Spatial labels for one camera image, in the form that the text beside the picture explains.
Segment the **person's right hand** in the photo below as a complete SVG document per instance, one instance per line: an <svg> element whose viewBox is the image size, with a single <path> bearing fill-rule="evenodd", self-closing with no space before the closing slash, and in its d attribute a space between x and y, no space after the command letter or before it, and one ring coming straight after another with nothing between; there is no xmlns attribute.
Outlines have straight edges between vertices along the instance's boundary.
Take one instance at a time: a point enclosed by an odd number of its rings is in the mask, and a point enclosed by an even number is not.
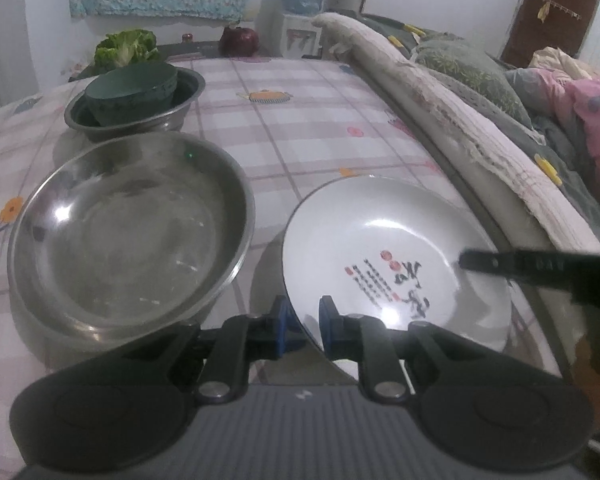
<svg viewBox="0 0 600 480"><path fill-rule="evenodd" d="M592 367L592 350L588 340L583 336L576 344L576 359L572 364L574 383L585 393L591 402L595 428L600 430L600 373Z"/></svg>

